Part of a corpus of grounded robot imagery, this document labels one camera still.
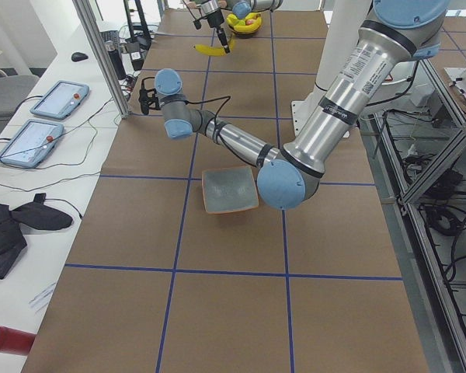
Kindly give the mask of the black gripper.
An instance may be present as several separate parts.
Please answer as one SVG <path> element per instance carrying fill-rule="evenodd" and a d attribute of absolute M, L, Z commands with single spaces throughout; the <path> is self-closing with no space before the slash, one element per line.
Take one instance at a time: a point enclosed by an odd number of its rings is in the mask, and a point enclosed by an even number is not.
<path fill-rule="evenodd" d="M 228 35 L 222 28 L 222 24 L 224 23 L 222 11 L 215 11 L 207 14 L 206 20 L 210 28 L 216 29 L 216 34 L 223 48 L 223 52 L 229 54 L 231 50 L 229 47 Z"/>

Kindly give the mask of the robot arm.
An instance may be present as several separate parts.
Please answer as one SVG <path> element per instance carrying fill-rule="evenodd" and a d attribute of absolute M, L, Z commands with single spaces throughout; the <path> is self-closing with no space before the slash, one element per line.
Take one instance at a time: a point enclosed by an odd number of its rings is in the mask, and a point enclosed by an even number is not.
<path fill-rule="evenodd" d="M 244 19 L 251 12 L 274 11 L 281 7 L 282 0 L 276 1 L 193 1 L 201 16 L 193 21 L 197 30 L 201 28 L 201 20 L 205 19 L 210 28 L 216 31 L 221 43 L 222 51 L 226 54 L 231 52 L 231 43 L 222 27 L 224 16 L 222 10 L 232 11 L 239 19 Z"/>
<path fill-rule="evenodd" d="M 286 210 L 312 197 L 325 160 L 356 123 L 381 83 L 398 63 L 431 58 L 440 49 L 447 1 L 374 1 L 358 41 L 327 93 L 296 138 L 274 148 L 206 110 L 192 110 L 183 82 L 170 68 L 155 75 L 155 89 L 169 138 L 198 132 L 257 167 L 260 197 Z"/>

